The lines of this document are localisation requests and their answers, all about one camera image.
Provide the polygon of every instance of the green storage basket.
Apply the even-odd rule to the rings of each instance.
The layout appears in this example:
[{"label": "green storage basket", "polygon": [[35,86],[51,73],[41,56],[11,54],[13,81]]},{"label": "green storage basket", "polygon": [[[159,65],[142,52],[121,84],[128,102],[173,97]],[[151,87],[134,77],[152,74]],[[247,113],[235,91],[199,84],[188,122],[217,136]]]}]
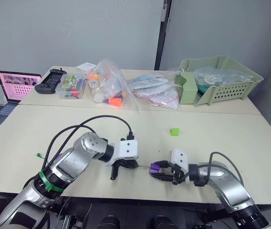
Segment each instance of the green storage basket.
[{"label": "green storage basket", "polygon": [[[203,59],[186,59],[181,62],[180,69],[183,69],[187,72],[193,72],[197,68],[207,66],[211,66],[217,69],[237,70],[249,75],[253,75],[253,78],[251,81],[228,83],[221,86],[210,86],[202,96],[197,93],[193,102],[194,106],[201,104],[211,105],[214,102],[220,102],[229,99],[245,99],[253,90],[253,88],[263,80],[263,77],[229,56],[216,56]],[[180,74],[176,81],[179,82],[182,86],[184,83],[187,83],[184,76],[185,75]],[[180,104],[189,104],[187,91],[180,89],[180,92],[182,93]]]}]

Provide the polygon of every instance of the white table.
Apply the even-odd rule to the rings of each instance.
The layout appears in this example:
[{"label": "white table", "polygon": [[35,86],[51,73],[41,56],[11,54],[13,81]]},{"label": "white table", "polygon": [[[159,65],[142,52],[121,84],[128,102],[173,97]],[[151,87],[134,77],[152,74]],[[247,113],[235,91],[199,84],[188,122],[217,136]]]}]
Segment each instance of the white table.
[{"label": "white table", "polygon": [[[67,73],[75,73],[79,70],[76,67],[52,66],[50,69],[62,68]],[[121,70],[126,79],[132,79],[137,76],[148,73],[162,73],[168,74],[164,71],[150,71],[150,70]],[[49,74],[45,73],[41,81]],[[84,91],[83,99],[60,99],[57,94],[39,94],[32,90],[22,101],[21,104],[27,105],[46,105],[46,106],[72,106],[72,107],[91,107],[91,108],[107,108],[118,109],[114,106],[100,103],[95,103],[90,95],[89,87],[87,86]],[[124,109],[136,109],[132,104],[126,104]],[[155,110],[167,111],[167,108],[155,107],[150,105],[139,105],[140,110]],[[209,112],[209,113],[232,113],[232,114],[253,114],[260,115],[259,110],[253,105],[250,99],[233,99],[220,103],[214,103],[212,106],[206,104],[194,107],[192,104],[182,105],[178,108],[181,112]]]},{"label": "white table", "polygon": [[[36,154],[45,154],[57,132],[102,114],[117,115],[131,125],[139,143],[141,166],[168,160],[169,151],[175,147],[188,153],[190,163],[206,162],[212,151],[219,151],[240,169],[255,202],[271,204],[271,127],[260,114],[19,105],[0,126],[0,192],[21,191],[25,181],[42,166],[43,160]],[[123,123],[106,118],[92,121],[89,126],[109,142],[119,141],[128,132]],[[170,136],[173,127],[180,128],[179,136]],[[78,131],[67,146],[71,147],[84,131]],[[52,155],[66,136],[58,138]],[[120,168],[116,181],[110,180],[110,172],[110,167],[93,161],[63,195],[219,203],[212,188],[174,186],[152,178],[147,167]]]}]

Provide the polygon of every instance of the laptop screen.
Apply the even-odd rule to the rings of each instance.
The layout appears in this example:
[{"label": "laptop screen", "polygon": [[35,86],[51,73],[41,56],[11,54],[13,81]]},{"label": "laptop screen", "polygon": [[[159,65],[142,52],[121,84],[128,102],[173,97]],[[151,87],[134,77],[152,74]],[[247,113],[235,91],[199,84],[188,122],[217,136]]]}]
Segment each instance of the laptop screen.
[{"label": "laptop screen", "polygon": [[38,74],[0,72],[1,86],[7,100],[22,100],[40,79]]}]

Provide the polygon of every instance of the green cube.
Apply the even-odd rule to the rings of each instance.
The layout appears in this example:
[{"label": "green cube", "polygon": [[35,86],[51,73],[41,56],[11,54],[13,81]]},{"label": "green cube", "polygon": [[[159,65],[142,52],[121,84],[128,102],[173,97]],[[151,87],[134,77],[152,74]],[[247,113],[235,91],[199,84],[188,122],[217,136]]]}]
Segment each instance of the green cube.
[{"label": "green cube", "polygon": [[179,128],[172,128],[169,131],[171,136],[179,136]]}]

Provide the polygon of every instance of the laptop keyboard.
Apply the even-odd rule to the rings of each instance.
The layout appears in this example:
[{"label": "laptop keyboard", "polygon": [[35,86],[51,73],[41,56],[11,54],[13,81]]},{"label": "laptop keyboard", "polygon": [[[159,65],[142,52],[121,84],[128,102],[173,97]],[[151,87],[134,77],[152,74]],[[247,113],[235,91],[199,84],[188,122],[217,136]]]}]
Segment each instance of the laptop keyboard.
[{"label": "laptop keyboard", "polygon": [[17,104],[7,104],[4,106],[4,108],[2,108],[0,110],[0,115],[6,115],[8,116],[12,111],[13,109],[17,106]]}]

